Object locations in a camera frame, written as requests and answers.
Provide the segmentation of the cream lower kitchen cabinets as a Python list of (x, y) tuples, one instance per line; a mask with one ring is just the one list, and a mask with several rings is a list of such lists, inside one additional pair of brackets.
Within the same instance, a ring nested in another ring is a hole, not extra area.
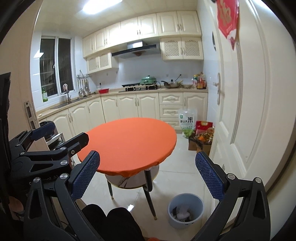
[(39, 120), (53, 121), (67, 140), (103, 123), (136, 117), (164, 121), (180, 133), (179, 111), (184, 109), (195, 110), (197, 120), (206, 120), (208, 93), (178, 89), (95, 95), (68, 106), (48, 109), (39, 114)]

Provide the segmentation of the cream kitchen cabinets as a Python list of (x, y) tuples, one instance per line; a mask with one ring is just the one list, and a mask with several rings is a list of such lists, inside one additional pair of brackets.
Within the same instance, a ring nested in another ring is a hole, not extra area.
[(164, 121), (180, 133), (179, 111), (184, 109), (195, 110), (197, 120), (206, 120), (208, 93), (178, 89), (95, 95), (68, 106), (48, 109), (39, 114), (39, 120), (53, 121), (67, 140), (103, 123), (136, 117)]
[(196, 11), (167, 11), (121, 21), (83, 38), (87, 72), (118, 68), (112, 53), (127, 44), (159, 43), (164, 61), (203, 60), (202, 31)]

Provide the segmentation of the blue trash bin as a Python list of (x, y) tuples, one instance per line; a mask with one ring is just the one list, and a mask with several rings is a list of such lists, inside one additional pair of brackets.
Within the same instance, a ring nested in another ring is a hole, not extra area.
[(199, 221), (204, 212), (203, 200), (192, 193), (175, 196), (167, 207), (169, 224), (175, 229), (185, 229)]

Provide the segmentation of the kitchen window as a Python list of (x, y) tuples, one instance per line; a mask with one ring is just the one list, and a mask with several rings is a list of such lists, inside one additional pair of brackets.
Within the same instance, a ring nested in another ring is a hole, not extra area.
[(68, 90), (74, 90), (72, 74), (71, 39), (59, 37), (45, 37), (40, 42), (39, 59), (40, 82), (42, 93), (48, 97), (66, 92), (63, 85), (68, 85)]

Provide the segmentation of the green bottle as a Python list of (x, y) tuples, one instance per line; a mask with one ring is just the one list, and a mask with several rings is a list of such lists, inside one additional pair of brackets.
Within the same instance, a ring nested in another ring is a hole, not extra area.
[(48, 101), (48, 94), (47, 94), (45, 88), (42, 88), (42, 99), (43, 99), (43, 102)]

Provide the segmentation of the sink faucet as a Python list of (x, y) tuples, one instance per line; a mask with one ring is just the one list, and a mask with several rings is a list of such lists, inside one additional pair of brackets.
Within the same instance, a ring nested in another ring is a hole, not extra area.
[(72, 103), (71, 102), (71, 96), (69, 95), (68, 84), (66, 84), (66, 83), (63, 84), (62, 89), (63, 89), (63, 93), (67, 95), (67, 104)]

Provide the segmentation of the box of groceries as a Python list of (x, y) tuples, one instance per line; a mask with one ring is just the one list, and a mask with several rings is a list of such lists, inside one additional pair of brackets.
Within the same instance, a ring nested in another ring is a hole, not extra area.
[(206, 131), (201, 133), (192, 133), (189, 137), (189, 151), (205, 152), (208, 156), (212, 147), (214, 137), (214, 128), (208, 128)]

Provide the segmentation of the hanging utensil rack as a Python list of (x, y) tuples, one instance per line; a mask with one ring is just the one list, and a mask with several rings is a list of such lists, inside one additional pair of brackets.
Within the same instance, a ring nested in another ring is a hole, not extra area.
[(78, 84), (79, 98), (82, 99), (90, 96), (92, 94), (92, 91), (89, 87), (89, 80), (91, 79), (91, 75), (89, 74), (84, 75), (80, 70), (76, 79)]

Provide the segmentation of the white door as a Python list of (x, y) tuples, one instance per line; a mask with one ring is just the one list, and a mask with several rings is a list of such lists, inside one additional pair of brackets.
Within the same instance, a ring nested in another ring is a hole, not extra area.
[[(267, 124), (269, 85), (265, 42), (253, 1), (239, 1), (234, 51), (218, 28), (217, 4), (205, 1), (208, 16), (201, 18), (204, 66), (211, 99), (216, 107), (210, 158), (226, 173), (268, 187), (278, 161), (271, 158)], [(221, 101), (217, 105), (217, 74), (221, 74)]]

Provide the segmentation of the orange round table cloth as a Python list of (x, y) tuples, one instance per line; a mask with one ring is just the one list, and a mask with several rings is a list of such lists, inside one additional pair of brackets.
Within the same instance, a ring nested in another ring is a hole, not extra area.
[(153, 118), (124, 118), (99, 125), (87, 132), (89, 142), (79, 153), (83, 161), (90, 151), (100, 156), (98, 172), (110, 176), (131, 177), (171, 155), (176, 131)]

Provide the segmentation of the white rice bag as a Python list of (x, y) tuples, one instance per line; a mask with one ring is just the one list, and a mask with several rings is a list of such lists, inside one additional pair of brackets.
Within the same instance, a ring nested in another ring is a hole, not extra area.
[(180, 109), (178, 117), (183, 136), (189, 138), (196, 130), (197, 111), (195, 109)]

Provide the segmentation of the green electric cooker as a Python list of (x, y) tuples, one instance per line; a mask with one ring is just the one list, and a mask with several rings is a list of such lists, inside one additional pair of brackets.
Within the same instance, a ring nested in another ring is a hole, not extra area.
[(154, 76), (146, 76), (144, 78), (141, 79), (140, 84), (141, 85), (152, 85), (152, 84), (156, 84), (157, 80)]

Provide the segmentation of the steel wok pan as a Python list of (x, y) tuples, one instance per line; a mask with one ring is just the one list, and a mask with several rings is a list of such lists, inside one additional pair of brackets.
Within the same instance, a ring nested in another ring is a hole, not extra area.
[(161, 83), (164, 84), (164, 87), (167, 88), (167, 89), (172, 89), (172, 88), (179, 88), (182, 83), (183, 83), (183, 80), (179, 80), (179, 78), (181, 77), (182, 75), (180, 74), (176, 80), (173, 80), (171, 79), (170, 82), (167, 82), (167, 81), (161, 81)]

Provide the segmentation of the range hood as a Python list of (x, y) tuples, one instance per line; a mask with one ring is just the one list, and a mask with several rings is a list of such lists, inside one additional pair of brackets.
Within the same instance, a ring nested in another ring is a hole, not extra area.
[(147, 44), (143, 41), (134, 41), (127, 44), (127, 48), (121, 51), (112, 53), (112, 57), (117, 57), (121, 59), (141, 57), (147, 55), (160, 54), (160, 44), (153, 43)]

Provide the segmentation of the red door decoration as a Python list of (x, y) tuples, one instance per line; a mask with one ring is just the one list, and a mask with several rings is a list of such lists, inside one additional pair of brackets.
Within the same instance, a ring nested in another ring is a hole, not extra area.
[(216, 1), (216, 4), (218, 28), (234, 51), (238, 26), (239, 1), (218, 0)]

